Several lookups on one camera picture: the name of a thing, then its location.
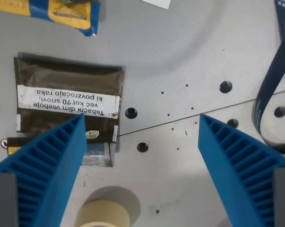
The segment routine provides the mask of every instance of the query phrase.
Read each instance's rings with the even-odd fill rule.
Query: blue package
[[[85,36],[97,34],[100,3],[65,4],[61,0],[5,0],[0,11],[36,17],[74,27]]]

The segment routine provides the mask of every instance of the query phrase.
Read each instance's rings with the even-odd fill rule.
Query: hole
[[[284,106],[279,106],[275,109],[274,111],[275,117],[283,117],[285,115],[285,107]]]
[[[233,84],[230,82],[230,81],[223,81],[221,84],[220,84],[220,91],[222,93],[228,93],[232,90],[233,88]]]
[[[2,139],[0,142],[0,145],[2,148],[7,149],[8,148],[8,141],[7,139]]]
[[[147,152],[148,150],[148,145],[146,143],[139,143],[137,145],[137,150],[141,153]]]
[[[129,119],[134,119],[135,117],[137,117],[138,112],[137,112],[137,110],[135,108],[131,107],[129,109],[126,109],[125,115]]]
[[[229,126],[232,126],[234,129],[238,128],[238,126],[239,126],[239,122],[237,119],[230,119],[227,121],[227,124]]]

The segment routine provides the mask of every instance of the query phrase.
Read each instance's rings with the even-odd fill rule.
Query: masking tape roll
[[[81,208],[75,227],[130,227],[130,217],[120,204],[97,200]]]

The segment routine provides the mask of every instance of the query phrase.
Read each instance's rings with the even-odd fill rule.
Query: white label
[[[119,96],[24,85],[17,86],[17,95],[19,108],[118,118]]]
[[[16,115],[16,131],[20,131],[20,114]]]
[[[117,133],[118,133],[118,125],[114,125],[114,132],[113,132],[113,142],[117,140]]]
[[[147,3],[151,3],[155,6],[159,6],[164,9],[169,9],[170,4],[171,4],[171,0],[143,0],[143,1]]]

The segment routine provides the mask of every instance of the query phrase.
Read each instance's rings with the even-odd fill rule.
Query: timing belt
[[[283,41],[262,82],[252,110],[252,118],[253,123],[263,140],[275,150],[285,154],[285,144],[273,143],[265,139],[261,133],[261,120],[265,108],[285,74],[285,0],[275,0],[275,5]]]

